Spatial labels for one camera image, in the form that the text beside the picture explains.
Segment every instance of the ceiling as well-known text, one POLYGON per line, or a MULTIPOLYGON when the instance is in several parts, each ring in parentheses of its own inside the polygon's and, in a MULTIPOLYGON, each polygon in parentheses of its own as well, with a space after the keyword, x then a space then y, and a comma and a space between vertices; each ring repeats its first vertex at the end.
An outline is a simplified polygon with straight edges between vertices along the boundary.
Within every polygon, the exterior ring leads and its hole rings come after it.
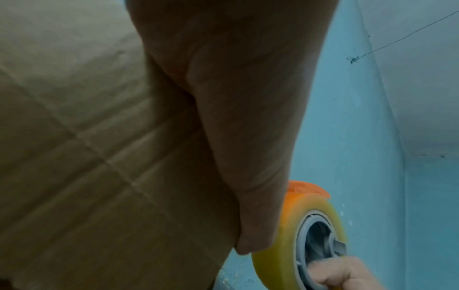
POLYGON ((459 155, 459 1, 358 1, 406 153, 459 155))

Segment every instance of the wire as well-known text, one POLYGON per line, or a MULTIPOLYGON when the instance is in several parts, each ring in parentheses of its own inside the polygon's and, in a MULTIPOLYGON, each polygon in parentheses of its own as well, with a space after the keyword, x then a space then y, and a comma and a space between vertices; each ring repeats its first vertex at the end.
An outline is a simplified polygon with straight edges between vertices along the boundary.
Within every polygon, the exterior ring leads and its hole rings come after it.
POLYGON ((372 51, 370 51, 369 53, 366 53, 366 54, 364 54, 364 55, 362 55, 362 56, 357 56, 357 57, 354 57, 354 58, 348 57, 347 59, 350 59, 350 60, 351 60, 350 63, 353 64, 353 63, 357 62, 358 60, 360 60, 361 58, 363 58, 363 57, 365 57, 365 56, 367 56, 367 55, 369 55, 369 54, 372 54, 372 53, 374 53, 374 52, 376 52, 376 51, 378 51, 378 50, 381 50, 381 49, 384 49, 384 48, 386 48, 386 47, 388 47, 388 46, 391 46, 391 45, 394 44, 394 43, 397 43, 397 42, 399 42, 399 41, 402 41, 403 39, 406 39, 406 38, 410 37, 411 35, 413 35, 413 34, 419 32, 419 31, 423 30, 424 28, 427 28, 427 27, 429 27, 429 26, 432 26, 432 25, 434 25, 434 24, 436 24, 436 23, 438 23, 438 22, 440 22, 440 21, 443 21, 443 20, 445 20, 446 18, 451 17, 451 16, 453 16, 454 14, 457 14, 457 13, 459 13, 459 10, 457 10, 457 11, 454 12, 454 13, 451 13, 451 14, 448 15, 448 16, 443 17, 442 19, 439 19, 439 20, 437 20, 437 21, 435 21, 435 22, 432 22, 432 23, 429 24, 429 25, 426 25, 426 26, 424 26, 424 27, 421 27, 421 28, 419 28, 418 30, 416 30, 416 31, 414 31, 414 32, 412 32, 412 33, 410 33, 410 34, 408 34, 407 36, 402 37, 402 38, 400 38, 400 39, 398 39, 398 40, 396 40, 396 41, 394 41, 394 42, 389 43, 388 45, 385 45, 385 46, 380 47, 380 48, 378 48, 378 49, 372 50, 372 51))

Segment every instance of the blue wall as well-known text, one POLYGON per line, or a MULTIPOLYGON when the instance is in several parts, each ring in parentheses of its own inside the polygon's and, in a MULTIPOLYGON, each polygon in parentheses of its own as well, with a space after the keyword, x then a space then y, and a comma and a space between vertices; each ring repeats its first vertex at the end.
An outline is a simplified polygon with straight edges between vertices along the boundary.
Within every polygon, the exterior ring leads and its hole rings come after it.
MULTIPOLYGON (((349 238, 390 290, 405 289, 404 155, 355 0, 342 0, 317 68, 292 179, 332 195, 349 238)), ((265 289, 250 256, 232 253, 221 276, 236 290, 265 289)))
POLYGON ((459 157, 407 160, 407 289, 457 289, 459 157))

